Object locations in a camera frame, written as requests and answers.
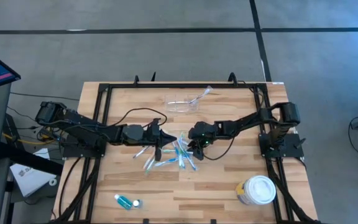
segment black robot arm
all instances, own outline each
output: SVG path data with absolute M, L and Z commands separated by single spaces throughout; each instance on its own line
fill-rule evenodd
M 70 138 L 67 139 L 71 140 L 66 142 L 66 146 L 75 147 L 81 155 L 89 157 L 103 156 L 106 142 L 115 146 L 155 146 L 159 149 L 176 140 L 176 137 L 160 130 L 157 118 L 147 125 L 146 130 L 139 124 L 106 126 L 67 109 L 63 103 L 42 102 L 35 120 L 42 126 L 68 133 Z M 155 159 L 159 161 L 161 151 L 155 152 Z
M 272 115 L 272 110 L 280 110 L 280 120 Z M 278 148 L 288 130 L 300 123 L 298 109 L 293 103 L 277 103 L 269 108 L 261 108 L 257 112 L 236 121 L 215 121 L 208 124 L 203 121 L 197 122 L 189 131 L 189 151 L 199 159 L 204 159 L 203 149 L 219 139 L 232 139 L 241 131 L 260 124 L 274 124 L 275 129 L 268 134 L 268 143 L 271 148 Z

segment white container lid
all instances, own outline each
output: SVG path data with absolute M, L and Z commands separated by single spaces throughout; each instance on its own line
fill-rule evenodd
M 270 203 L 276 196 L 276 187 L 268 177 L 257 175 L 248 180 L 247 193 L 257 205 Z

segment floor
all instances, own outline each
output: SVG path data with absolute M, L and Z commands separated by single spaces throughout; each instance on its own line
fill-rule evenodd
M 253 28 L 250 2 L 256 2 L 265 55 L 255 32 L 55 32 Z M 135 75 L 149 80 L 153 72 L 161 81 L 222 81 L 234 72 L 245 81 L 285 82 L 301 113 L 298 131 L 307 138 L 304 151 L 319 219 L 358 223 L 358 154 L 347 137 L 349 121 L 358 116 L 357 28 L 358 1 L 351 0 L 0 0 L 0 31 L 55 30 L 0 32 L 0 59 L 22 75 L 12 91 L 70 98 L 80 97 L 85 81 L 129 81 Z M 11 95 L 9 106 L 34 117 L 42 100 L 47 99 Z M 8 112 L 17 126 L 33 125 Z M 358 131 L 351 135 L 358 148 Z M 52 206 L 50 198 L 36 205 L 17 203 L 13 223 L 46 222 Z

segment yellow cable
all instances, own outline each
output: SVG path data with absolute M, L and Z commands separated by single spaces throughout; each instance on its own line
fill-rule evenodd
M 5 138 L 12 139 L 12 136 L 10 136 L 10 135 L 8 135 L 8 134 L 3 133 L 2 135 L 5 136 Z M 44 145 L 44 144 L 49 144 L 49 143 L 51 143 L 51 142 L 54 142 L 55 140 L 50 140 L 50 141 L 47 141 L 47 142 L 31 142 L 31 141 L 26 141 L 26 140 L 18 139 L 18 141 L 19 141 L 19 142 L 26 143 L 26 144 Z

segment desk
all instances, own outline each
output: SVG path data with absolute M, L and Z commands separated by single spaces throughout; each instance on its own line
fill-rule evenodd
M 96 82 L 84 84 L 78 105 L 80 114 L 93 117 L 98 86 L 99 83 Z M 288 101 L 282 83 L 268 83 L 267 88 L 271 105 Z M 216 120 L 239 119 L 256 111 L 254 94 L 244 88 L 214 89 L 200 100 L 200 108 L 196 113 L 165 111 L 165 95 L 198 95 L 202 92 L 203 89 L 196 88 L 113 89 L 107 124 L 118 121 L 132 108 L 149 107 L 165 113 L 168 121 L 162 129 L 178 136 L 181 131 L 187 132 L 197 121 L 213 123 Z M 102 113 L 103 110 L 100 110 L 99 121 Z M 151 111 L 136 111 L 130 113 L 124 123 L 147 124 L 156 117 L 158 114 Z M 195 160 L 200 168 L 196 172 L 189 166 L 186 170 L 179 171 L 178 166 L 168 165 L 154 168 L 146 176 L 142 166 L 152 151 L 133 160 L 132 156 L 141 147 L 107 146 L 105 157 L 101 159 L 92 223 L 141 223 L 143 218 L 149 218 L 150 223 L 209 223 L 210 219 L 217 219 L 218 223 L 275 223 L 272 204 L 243 205 L 234 191 L 239 182 L 253 175 L 267 175 L 265 160 L 260 155 L 257 140 L 259 133 L 258 127 L 241 132 L 230 151 L 220 160 Z M 205 149 L 205 153 L 210 157 L 217 157 L 227 149 L 229 143 L 216 141 Z M 162 160 L 171 157 L 173 155 L 163 154 Z M 65 162 L 62 179 L 66 178 L 74 161 L 75 159 L 69 159 Z M 68 179 L 63 209 L 78 191 L 83 161 L 84 159 L 80 160 Z M 305 168 L 295 159 L 285 158 L 283 163 L 290 193 L 311 218 L 317 218 Z M 126 211 L 115 201 L 115 194 L 125 195 L 131 200 L 142 199 L 144 207 Z M 58 198 L 53 209 L 56 214 Z M 85 195 L 81 219 L 85 218 L 87 199 L 88 196 Z M 279 201 L 283 219 L 286 219 L 280 194 Z

